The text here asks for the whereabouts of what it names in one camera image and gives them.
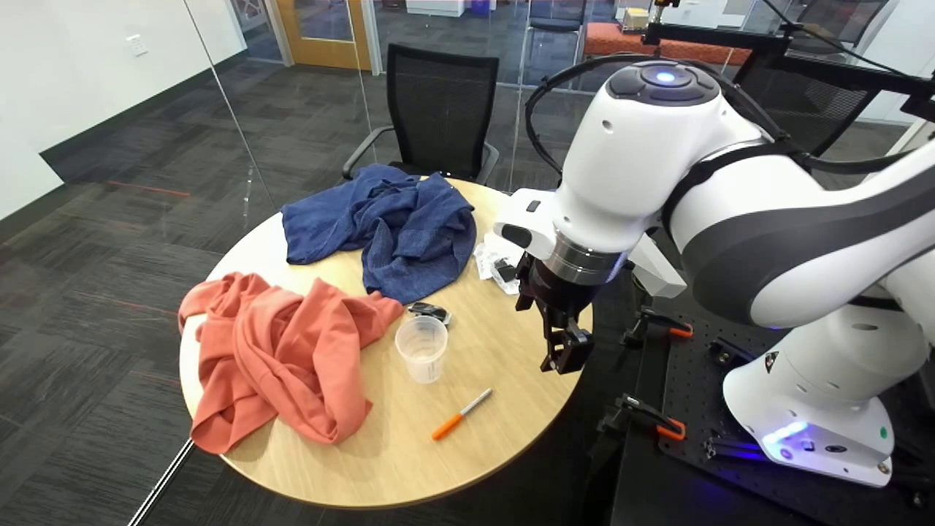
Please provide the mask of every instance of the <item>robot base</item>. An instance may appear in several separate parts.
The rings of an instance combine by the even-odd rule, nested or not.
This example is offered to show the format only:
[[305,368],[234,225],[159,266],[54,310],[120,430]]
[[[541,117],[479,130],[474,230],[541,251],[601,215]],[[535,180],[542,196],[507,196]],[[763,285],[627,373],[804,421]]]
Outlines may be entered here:
[[880,390],[928,358],[903,313],[842,306],[723,376],[731,415],[785,466],[883,487],[894,427]]

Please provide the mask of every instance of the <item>table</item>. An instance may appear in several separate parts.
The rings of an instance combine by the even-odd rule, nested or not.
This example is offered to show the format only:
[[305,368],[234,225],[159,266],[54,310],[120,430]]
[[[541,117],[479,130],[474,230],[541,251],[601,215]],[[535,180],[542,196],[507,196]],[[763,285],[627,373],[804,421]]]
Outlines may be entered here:
[[[455,180],[452,186],[476,208],[476,234],[490,230],[503,193]],[[308,289],[316,278],[346,294],[361,294],[358,251],[333,253],[316,266],[289,266],[279,215],[269,215],[246,234],[209,272],[257,272],[291,292]],[[418,386],[405,376],[392,346],[392,329],[361,349],[361,386],[374,399],[364,422],[338,446],[322,446],[282,421],[270,421],[222,457],[257,484],[317,504],[376,509],[402,504],[457,490],[519,455],[564,409],[579,373],[542,373],[542,322],[535,310],[513,313],[513,297],[495,282],[463,273],[427,297],[452,313],[443,376]],[[180,333],[177,373],[189,411],[200,399],[197,382],[197,319]],[[492,398],[479,406],[443,441],[433,430],[481,387]]]

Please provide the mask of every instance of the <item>blue cloth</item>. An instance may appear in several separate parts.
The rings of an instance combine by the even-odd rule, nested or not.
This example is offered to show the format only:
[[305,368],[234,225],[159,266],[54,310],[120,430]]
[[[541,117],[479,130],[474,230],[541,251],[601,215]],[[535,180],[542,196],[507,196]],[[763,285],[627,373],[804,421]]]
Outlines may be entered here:
[[414,304],[457,281],[474,253],[471,200],[441,174],[368,167],[352,180],[282,208],[289,263],[361,247],[361,282]]

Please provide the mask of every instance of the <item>doorframe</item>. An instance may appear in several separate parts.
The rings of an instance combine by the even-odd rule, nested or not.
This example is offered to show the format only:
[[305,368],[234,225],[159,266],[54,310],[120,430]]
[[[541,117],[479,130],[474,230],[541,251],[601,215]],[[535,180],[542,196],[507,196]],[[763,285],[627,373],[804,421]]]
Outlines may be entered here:
[[[282,67],[295,67],[295,56],[285,40],[282,16],[273,0],[266,0],[269,26],[273,35],[273,44],[279,47]],[[379,50],[379,29],[376,29],[376,7],[374,0],[361,0],[361,26],[368,35],[368,51],[370,51],[370,76],[383,76],[383,50]]]

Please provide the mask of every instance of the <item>crumpled towel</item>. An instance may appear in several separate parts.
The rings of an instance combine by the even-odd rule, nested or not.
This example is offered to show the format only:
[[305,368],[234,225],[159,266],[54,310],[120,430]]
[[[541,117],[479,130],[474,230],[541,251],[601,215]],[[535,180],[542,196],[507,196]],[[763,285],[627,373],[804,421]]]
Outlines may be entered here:
[[317,444],[338,444],[358,430],[370,409],[358,349],[400,319],[402,304],[383,294],[346,297],[324,281],[295,294],[260,273],[224,273],[183,294],[177,325],[200,313],[203,398],[192,441],[206,453],[227,453],[270,417]]
[[282,208],[285,263],[361,247],[361,285],[414,304],[457,281],[474,253],[474,208],[441,174],[364,167],[352,180]]

